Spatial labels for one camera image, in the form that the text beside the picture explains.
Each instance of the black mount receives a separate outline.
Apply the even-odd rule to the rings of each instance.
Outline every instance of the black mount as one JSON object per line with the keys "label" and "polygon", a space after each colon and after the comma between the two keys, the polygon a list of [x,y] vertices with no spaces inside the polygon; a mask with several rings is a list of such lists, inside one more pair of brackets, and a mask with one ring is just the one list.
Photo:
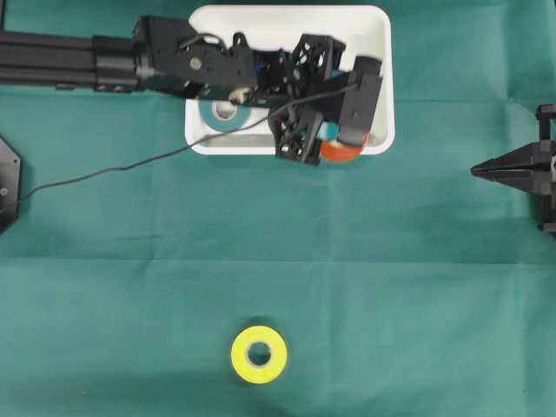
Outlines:
{"label": "black mount", "polygon": [[0,234],[17,220],[21,160],[0,138]]}
{"label": "black mount", "polygon": [[556,233],[556,142],[551,138],[551,120],[556,105],[539,106],[539,141],[471,168],[474,176],[520,189],[541,198],[543,231]]}

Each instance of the tape roll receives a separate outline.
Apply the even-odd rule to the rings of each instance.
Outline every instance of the tape roll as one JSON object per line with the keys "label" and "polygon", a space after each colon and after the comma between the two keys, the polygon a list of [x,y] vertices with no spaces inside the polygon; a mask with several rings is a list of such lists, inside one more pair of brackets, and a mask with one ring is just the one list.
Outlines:
{"label": "tape roll", "polygon": [[199,101],[201,119],[213,130],[228,132],[242,127],[251,116],[249,107],[234,106],[230,102]]}
{"label": "tape roll", "polygon": [[[266,363],[256,364],[250,351],[257,344],[268,347]],[[280,376],[288,363],[288,348],[278,332],[267,326],[246,328],[232,344],[232,366],[237,374],[252,384],[268,384]]]}

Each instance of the blue tape roll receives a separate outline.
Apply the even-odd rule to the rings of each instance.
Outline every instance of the blue tape roll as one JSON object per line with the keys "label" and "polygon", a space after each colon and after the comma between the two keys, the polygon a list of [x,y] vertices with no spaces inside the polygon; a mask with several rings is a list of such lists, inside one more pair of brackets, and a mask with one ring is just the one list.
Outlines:
{"label": "blue tape roll", "polygon": [[229,119],[219,118],[215,112],[215,104],[210,100],[201,100],[199,102],[199,112],[202,120],[217,132],[228,132],[230,130],[242,127],[251,116],[249,107],[237,106],[236,113]]}

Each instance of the black mechanical part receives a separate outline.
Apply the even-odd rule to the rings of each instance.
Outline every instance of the black mechanical part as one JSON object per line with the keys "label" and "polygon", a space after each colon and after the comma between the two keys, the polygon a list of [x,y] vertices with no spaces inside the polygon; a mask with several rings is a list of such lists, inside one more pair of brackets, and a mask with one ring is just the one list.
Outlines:
{"label": "black mechanical part", "polygon": [[19,156],[0,138],[0,235],[17,220],[21,166]]}
{"label": "black mechanical part", "polygon": [[538,195],[541,199],[543,231],[556,233],[556,142],[551,138],[551,120],[556,105],[537,109],[539,141],[471,168],[473,176]]}
{"label": "black mechanical part", "polygon": [[298,118],[295,109],[284,110],[268,119],[268,126],[275,137],[276,156],[319,165],[322,142],[316,136],[322,121],[320,112],[304,111]]}
{"label": "black mechanical part", "polygon": [[332,99],[311,103],[312,109],[321,111],[327,122],[340,125],[338,142],[360,147],[370,131],[374,112],[381,92],[381,62],[369,56],[357,56],[354,69],[346,74],[316,83],[309,87],[309,94],[317,94],[358,84],[359,88]]}
{"label": "black mechanical part", "polygon": [[307,93],[310,83],[320,83],[332,77],[340,67],[346,45],[331,36],[302,35],[292,52],[295,69],[303,74],[299,84],[302,94]]}

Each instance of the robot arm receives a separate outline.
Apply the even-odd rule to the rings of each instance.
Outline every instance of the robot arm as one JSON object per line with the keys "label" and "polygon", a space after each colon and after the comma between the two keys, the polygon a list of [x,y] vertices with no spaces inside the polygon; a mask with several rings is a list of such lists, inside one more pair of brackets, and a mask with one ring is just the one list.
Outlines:
{"label": "robot arm", "polygon": [[303,35],[292,52],[252,50],[236,33],[230,48],[187,21],[141,17],[130,39],[0,32],[0,83],[131,93],[152,89],[188,99],[229,100],[277,109],[306,96],[342,94],[293,106],[269,118],[276,155],[318,164],[323,122],[339,125],[336,145],[362,149],[381,88],[381,62],[358,56],[339,73],[345,45]]}

